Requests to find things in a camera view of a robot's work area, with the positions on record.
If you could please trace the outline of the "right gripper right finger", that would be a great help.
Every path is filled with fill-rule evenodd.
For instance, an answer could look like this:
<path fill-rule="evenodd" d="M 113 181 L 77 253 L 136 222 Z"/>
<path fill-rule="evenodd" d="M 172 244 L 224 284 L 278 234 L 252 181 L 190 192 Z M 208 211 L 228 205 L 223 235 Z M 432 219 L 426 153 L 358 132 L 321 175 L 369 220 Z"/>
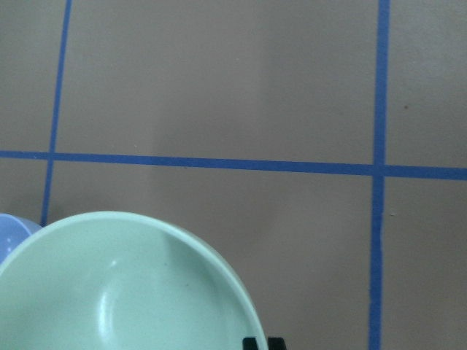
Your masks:
<path fill-rule="evenodd" d="M 287 350 L 284 338 L 281 337 L 268 337 L 268 350 Z"/>

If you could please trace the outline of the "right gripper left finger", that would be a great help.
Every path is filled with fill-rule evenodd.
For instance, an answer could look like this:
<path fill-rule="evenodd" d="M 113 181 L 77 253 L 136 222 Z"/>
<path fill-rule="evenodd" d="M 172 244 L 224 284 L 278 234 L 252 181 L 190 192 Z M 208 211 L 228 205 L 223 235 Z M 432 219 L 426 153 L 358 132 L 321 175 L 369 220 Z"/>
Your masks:
<path fill-rule="evenodd" d="M 246 337 L 242 340 L 243 350 L 258 350 L 258 343 L 254 337 Z"/>

